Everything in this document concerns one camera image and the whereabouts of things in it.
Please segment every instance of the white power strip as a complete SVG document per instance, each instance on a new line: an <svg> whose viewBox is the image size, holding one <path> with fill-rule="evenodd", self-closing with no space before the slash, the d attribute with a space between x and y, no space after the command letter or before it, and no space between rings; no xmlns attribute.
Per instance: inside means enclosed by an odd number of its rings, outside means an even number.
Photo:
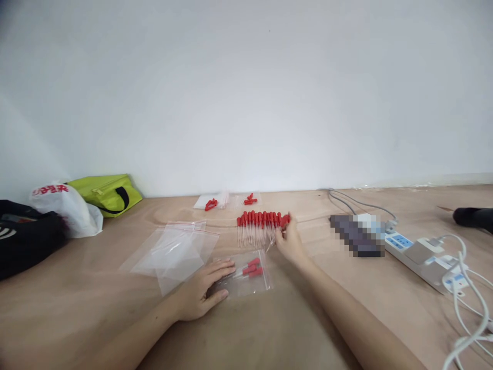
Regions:
<svg viewBox="0 0 493 370"><path fill-rule="evenodd" d="M421 263L421 260L416 258L416 252L422 252L422 245L426 243L425 239L419 239L416 243L413 243L398 232L393 232L391 234L385 233L384 238L385 249L387 252L392 254L441 294L449 293L447 288L451 289L452 279L457 282L456 287L458 294L464 294L462 289L468 287L469 284L462 275L459 266L455 267L452 271L448 271L457 262L455 257L450 255L442 255L440 257L431 256ZM446 273L448 273L448 276L444 286L442 284L442 276Z"/></svg>

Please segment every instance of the plastic zip bag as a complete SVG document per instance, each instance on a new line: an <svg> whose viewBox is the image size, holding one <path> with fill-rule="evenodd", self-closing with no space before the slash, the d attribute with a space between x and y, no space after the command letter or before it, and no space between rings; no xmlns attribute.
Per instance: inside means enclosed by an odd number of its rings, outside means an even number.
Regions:
<svg viewBox="0 0 493 370"><path fill-rule="evenodd" d="M219 209L224 209L228 205L230 201L230 194L227 191L223 191L218 194L203 194L199 196L199 199L194 205L195 209L205 209L205 206L207 205L207 202L209 200L216 199L217 200L217 207Z"/></svg>
<svg viewBox="0 0 493 370"><path fill-rule="evenodd" d="M249 197L251 197L251 199L256 199L257 201L253 202L251 205L250 204L246 205L245 201L248 201ZM262 204L262 197L260 196L260 192L258 191L230 195L229 208L231 209L238 210L243 208L254 208L255 206L259 206L261 204Z"/></svg>
<svg viewBox="0 0 493 370"><path fill-rule="evenodd" d="M152 252L152 260L163 296L201 268L216 246L219 234L182 230L183 234Z"/></svg>
<svg viewBox="0 0 493 370"><path fill-rule="evenodd" d="M257 294L273 288L266 254L263 250L229 256L235 262L236 271L217 281L210 293L227 289L228 297L242 297Z"/></svg>
<svg viewBox="0 0 493 370"><path fill-rule="evenodd" d="M163 236L166 234L167 242L170 243L183 233L180 230L204 230L206 221L168 223L164 228L156 229L149 238L130 256L120 271L137 273L146 276L156 276L152 252L163 246Z"/></svg>

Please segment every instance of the lime green pouch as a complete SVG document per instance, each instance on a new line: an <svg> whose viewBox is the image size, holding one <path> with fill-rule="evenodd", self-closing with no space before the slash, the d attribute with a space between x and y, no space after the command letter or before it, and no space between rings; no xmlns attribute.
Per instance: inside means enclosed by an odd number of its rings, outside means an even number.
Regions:
<svg viewBox="0 0 493 370"><path fill-rule="evenodd" d="M142 200L127 174L84 177L68 184L98 207L103 217L118 217Z"/></svg>

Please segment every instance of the bundle of pipettes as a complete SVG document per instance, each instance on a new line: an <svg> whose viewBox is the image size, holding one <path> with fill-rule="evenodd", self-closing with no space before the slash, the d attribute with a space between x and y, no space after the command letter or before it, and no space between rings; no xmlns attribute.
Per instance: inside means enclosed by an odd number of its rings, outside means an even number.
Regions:
<svg viewBox="0 0 493 370"><path fill-rule="evenodd" d="M248 245L266 248L275 239L276 229L283 229L290 221L289 214L282 216L280 212L244 211L237 221L237 239L240 248Z"/></svg>

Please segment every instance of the person's right hand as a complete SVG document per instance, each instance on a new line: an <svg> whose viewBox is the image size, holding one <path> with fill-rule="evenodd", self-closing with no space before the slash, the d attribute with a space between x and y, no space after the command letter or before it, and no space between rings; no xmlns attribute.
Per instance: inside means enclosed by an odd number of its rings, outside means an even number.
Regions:
<svg viewBox="0 0 493 370"><path fill-rule="evenodd" d="M290 213L291 220L285 232L276 230L277 249L293 264L298 264L308 258L305 248L301 243L298 230L296 229L296 218Z"/></svg>

